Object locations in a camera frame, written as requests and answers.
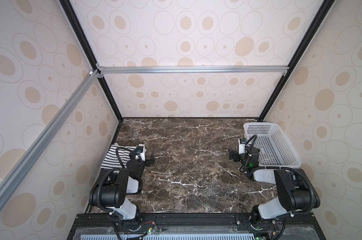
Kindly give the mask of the black white striped tank top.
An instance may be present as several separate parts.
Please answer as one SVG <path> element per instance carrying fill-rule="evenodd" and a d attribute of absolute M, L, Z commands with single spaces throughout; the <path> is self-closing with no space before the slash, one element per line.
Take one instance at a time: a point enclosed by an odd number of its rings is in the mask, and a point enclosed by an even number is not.
<path fill-rule="evenodd" d="M 130 160 L 130 154 L 136 147 L 123 147 L 118 144 L 111 145 L 108 150 L 101 168 L 102 169 L 125 169 Z"/>

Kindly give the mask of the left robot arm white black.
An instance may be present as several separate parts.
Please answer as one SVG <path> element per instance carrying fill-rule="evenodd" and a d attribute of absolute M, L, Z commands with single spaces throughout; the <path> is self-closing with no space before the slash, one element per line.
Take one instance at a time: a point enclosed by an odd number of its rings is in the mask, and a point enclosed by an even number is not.
<path fill-rule="evenodd" d="M 144 170 L 155 163 L 155 153 L 146 157 L 146 152 L 144 145 L 111 146 L 89 193 L 89 204 L 121 220 L 137 220 L 139 207 L 131 203 L 127 195 L 141 193 Z"/>

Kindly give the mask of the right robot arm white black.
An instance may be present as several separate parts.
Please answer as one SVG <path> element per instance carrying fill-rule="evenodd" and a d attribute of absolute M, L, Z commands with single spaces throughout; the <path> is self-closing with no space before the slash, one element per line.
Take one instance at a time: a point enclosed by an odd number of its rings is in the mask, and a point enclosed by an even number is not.
<path fill-rule="evenodd" d="M 229 150 L 229 159 L 241 163 L 240 172 L 249 180 L 275 185 L 277 197 L 250 212 L 249 222 L 254 226 L 263 220 L 306 215 L 320 206 L 320 197 L 311 181 L 300 168 L 259 165 L 260 150 L 241 145 Z"/>

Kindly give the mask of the white plastic laundry basket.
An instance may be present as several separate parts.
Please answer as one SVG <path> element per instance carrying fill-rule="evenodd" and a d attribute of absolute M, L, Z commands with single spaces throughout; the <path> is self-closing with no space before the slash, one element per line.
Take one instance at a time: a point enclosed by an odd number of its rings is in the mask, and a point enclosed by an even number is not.
<path fill-rule="evenodd" d="M 260 150 L 259 165 L 299 168 L 301 161 L 291 141 L 278 124 L 253 122 L 243 125 L 245 137 L 257 136 L 254 147 Z"/>

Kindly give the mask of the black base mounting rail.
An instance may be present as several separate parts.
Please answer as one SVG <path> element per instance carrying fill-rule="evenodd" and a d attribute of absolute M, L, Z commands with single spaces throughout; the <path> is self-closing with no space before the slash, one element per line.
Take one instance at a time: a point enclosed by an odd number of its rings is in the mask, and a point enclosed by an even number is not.
<path fill-rule="evenodd" d="M 69 240 L 323 240 L 314 214 L 263 220 L 245 213 L 143 214 L 123 221 L 108 214 L 80 214 Z"/>

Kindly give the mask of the horizontal aluminium back rail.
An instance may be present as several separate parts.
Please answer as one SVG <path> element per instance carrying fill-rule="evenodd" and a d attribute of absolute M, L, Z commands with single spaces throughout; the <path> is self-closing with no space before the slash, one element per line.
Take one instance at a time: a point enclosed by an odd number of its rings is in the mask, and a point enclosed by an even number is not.
<path fill-rule="evenodd" d="M 288 66 L 100 67 L 101 74 L 286 73 Z"/>

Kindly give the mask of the diagonal aluminium left rail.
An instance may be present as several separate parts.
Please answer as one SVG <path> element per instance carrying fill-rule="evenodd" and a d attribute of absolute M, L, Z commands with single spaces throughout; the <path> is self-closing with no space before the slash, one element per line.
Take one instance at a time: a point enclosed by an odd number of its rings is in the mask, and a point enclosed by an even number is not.
<path fill-rule="evenodd" d="M 9 201 L 18 186 L 27 176 L 33 165 L 47 148 L 52 138 L 67 120 L 73 109 L 77 106 L 83 95 L 100 76 L 101 71 L 94 69 L 78 86 L 76 91 L 70 96 L 66 103 L 57 112 L 47 127 L 41 132 L 38 138 L 33 142 L 19 162 L 13 167 L 10 173 L 0 184 L 0 212 Z"/>

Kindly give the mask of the left black corner post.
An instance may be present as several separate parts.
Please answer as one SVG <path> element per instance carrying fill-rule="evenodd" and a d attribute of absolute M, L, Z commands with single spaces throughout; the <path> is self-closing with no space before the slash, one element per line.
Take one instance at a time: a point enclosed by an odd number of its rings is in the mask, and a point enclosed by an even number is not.
<path fill-rule="evenodd" d="M 85 53 L 85 56 L 88 60 L 88 62 L 90 63 L 90 66 L 92 67 L 93 70 L 100 70 L 100 68 L 98 67 L 98 61 L 93 53 L 93 50 L 92 50 L 92 47 L 88 41 L 88 38 L 85 36 L 85 33 L 83 31 L 83 28 L 80 24 L 80 21 L 74 11 L 74 7 L 73 5 L 71 4 L 70 1 L 68 0 L 60 0 L 59 1 L 60 5 L 62 6 L 63 8 L 63 11 L 66 15 L 66 17 L 68 18 L 70 24 L 71 24 L 71 27 L 82 47 L 82 50 L 83 52 Z M 116 115 L 117 117 L 117 120 L 119 122 L 122 122 L 124 120 L 117 104 L 116 104 L 116 101 L 114 100 L 113 98 L 113 95 L 112 95 L 112 92 L 107 84 L 107 81 L 105 79 L 105 77 L 99 77 L 98 78 L 99 80 L 99 83 L 107 97 L 107 100 L 109 102 L 109 104 L 111 105 L 112 107 L 112 110 L 114 112 L 114 114 Z"/>

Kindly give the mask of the black corner post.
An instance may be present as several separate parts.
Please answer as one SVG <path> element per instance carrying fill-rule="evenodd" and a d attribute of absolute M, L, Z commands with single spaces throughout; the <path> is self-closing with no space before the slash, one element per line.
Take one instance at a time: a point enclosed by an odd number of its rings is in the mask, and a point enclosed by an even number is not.
<path fill-rule="evenodd" d="M 63 8 L 63 11 L 66 15 L 66 17 L 68 18 L 70 24 L 71 24 L 71 27 L 82 47 L 82 50 L 83 52 L 85 53 L 85 56 L 88 60 L 88 62 L 90 63 L 90 66 L 92 67 L 93 70 L 100 70 L 100 68 L 98 67 L 98 61 L 93 53 L 93 50 L 92 50 L 92 47 L 88 41 L 88 38 L 85 36 L 85 33 L 83 31 L 83 28 L 80 24 L 80 21 L 74 11 L 74 7 L 73 5 L 71 4 L 70 1 L 68 0 L 60 0 L 59 1 L 60 5 L 62 6 Z M 116 104 L 116 101 L 114 100 L 113 98 L 113 95 L 112 95 L 112 92 L 107 84 L 107 81 L 105 79 L 105 77 L 99 77 L 98 78 L 99 80 L 99 83 L 107 97 L 107 100 L 109 102 L 109 104 L 111 105 L 112 107 L 112 110 L 114 112 L 114 114 L 116 115 L 117 117 L 117 120 L 119 122 L 122 122 L 124 120 L 117 104 Z"/>
<path fill-rule="evenodd" d="M 272 106 L 274 105 L 275 101 L 277 100 L 278 96 L 282 92 L 283 88 L 285 87 L 289 77 L 295 70 L 296 66 L 298 65 L 300 59 L 304 55 L 305 51 L 307 50 L 308 46 L 314 39 L 316 33 L 320 29 L 322 23 L 326 19 L 328 13 L 330 12 L 331 8 L 335 4 L 335 0 L 326 0 L 323 1 L 318 12 L 314 16 L 314 19 L 309 25 L 309 28 L 304 34 L 303 39 L 301 40 L 300 44 L 298 45 L 298 48 L 296 49 L 295 53 L 293 54 L 292 59 L 290 60 L 288 64 L 288 70 L 285 74 L 282 75 L 280 80 L 277 83 L 277 86 L 275 87 L 274 91 L 272 92 L 271 96 L 269 97 L 265 107 L 263 108 L 260 116 L 258 117 L 259 122 L 263 122 L 269 111 L 271 110 Z"/>

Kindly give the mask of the right black corner post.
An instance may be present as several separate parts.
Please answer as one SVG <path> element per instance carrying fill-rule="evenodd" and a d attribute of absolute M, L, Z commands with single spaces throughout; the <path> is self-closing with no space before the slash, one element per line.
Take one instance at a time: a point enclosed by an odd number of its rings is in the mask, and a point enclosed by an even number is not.
<path fill-rule="evenodd" d="M 271 96 L 269 97 L 265 107 L 263 108 L 260 116 L 258 117 L 259 122 L 263 122 L 269 111 L 271 110 L 272 106 L 274 105 L 275 101 L 277 100 L 278 96 L 282 92 L 283 88 L 285 87 L 289 77 L 295 70 L 296 66 L 298 65 L 300 59 L 304 55 L 305 51 L 307 50 L 308 46 L 314 39 L 316 33 L 320 29 L 322 23 L 326 19 L 328 13 L 330 12 L 331 8 L 335 4 L 335 0 L 326 0 L 323 1 L 318 12 L 314 16 L 314 19 L 309 25 L 309 28 L 304 34 L 303 39 L 301 40 L 300 44 L 298 45 L 298 48 L 296 49 L 295 53 L 293 54 L 292 59 L 290 60 L 288 64 L 288 70 L 285 74 L 282 75 L 280 80 L 277 83 L 277 86 L 275 87 L 274 91 L 272 92 Z"/>

